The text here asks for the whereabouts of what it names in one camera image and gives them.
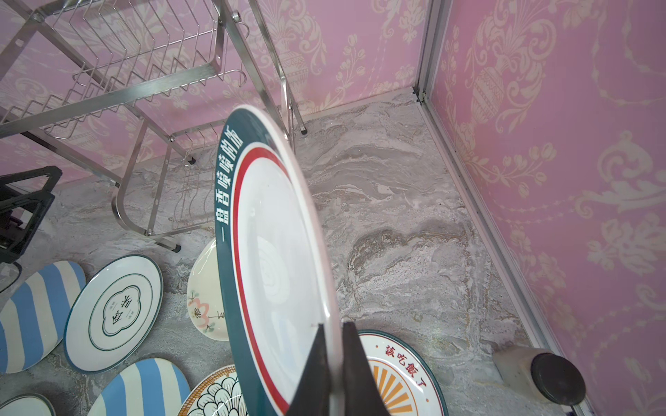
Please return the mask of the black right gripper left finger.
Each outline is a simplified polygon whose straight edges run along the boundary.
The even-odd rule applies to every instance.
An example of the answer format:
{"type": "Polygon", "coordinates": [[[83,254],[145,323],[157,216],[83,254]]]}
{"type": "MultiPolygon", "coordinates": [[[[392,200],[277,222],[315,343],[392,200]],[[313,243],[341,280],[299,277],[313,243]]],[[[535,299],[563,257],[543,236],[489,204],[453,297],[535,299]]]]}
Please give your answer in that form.
{"type": "Polygon", "coordinates": [[[330,414],[331,372],[328,364],[324,325],[314,338],[297,391],[287,416],[327,416],[330,414]]]}

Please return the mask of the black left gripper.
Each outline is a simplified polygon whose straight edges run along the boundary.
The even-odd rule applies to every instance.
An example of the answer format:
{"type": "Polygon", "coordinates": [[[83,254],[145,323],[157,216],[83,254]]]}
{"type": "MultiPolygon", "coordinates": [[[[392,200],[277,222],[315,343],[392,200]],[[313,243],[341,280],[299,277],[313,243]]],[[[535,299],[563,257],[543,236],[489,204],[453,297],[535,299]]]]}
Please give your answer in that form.
{"type": "Polygon", "coordinates": [[[52,191],[61,177],[57,166],[1,177],[1,263],[14,263],[24,255],[55,199],[52,191]],[[40,177],[47,180],[36,191],[15,188],[18,182],[40,177]]]}

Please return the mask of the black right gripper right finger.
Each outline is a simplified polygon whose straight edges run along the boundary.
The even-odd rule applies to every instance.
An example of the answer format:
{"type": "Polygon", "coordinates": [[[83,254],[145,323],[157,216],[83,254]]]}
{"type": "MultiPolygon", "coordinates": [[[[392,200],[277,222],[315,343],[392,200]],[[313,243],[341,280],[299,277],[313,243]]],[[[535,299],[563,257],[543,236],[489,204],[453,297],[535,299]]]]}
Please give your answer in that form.
{"type": "Polygon", "coordinates": [[[343,388],[345,415],[390,415],[354,322],[343,323],[343,388]]]}

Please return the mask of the green red rimmed white plate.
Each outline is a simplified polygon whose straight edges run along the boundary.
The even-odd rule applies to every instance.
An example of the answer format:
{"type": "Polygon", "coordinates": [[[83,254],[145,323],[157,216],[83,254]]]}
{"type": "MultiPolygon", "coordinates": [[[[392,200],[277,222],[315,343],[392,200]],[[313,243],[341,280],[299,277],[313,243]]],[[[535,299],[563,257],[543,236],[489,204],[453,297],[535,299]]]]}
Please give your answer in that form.
{"type": "Polygon", "coordinates": [[[242,105],[227,118],[213,203],[225,322],[248,413],[287,413],[323,333],[340,414],[343,331],[323,232],[295,155],[265,111],[242,105]]]}

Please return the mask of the cream floral painted plate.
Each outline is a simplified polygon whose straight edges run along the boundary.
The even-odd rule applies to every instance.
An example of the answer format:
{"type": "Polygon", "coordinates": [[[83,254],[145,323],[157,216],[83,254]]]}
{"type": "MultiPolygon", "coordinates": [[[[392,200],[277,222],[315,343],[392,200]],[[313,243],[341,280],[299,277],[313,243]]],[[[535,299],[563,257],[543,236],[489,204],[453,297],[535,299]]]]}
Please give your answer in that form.
{"type": "Polygon", "coordinates": [[[229,341],[215,240],[206,245],[190,272],[187,311],[201,334],[215,341],[229,341]]]}

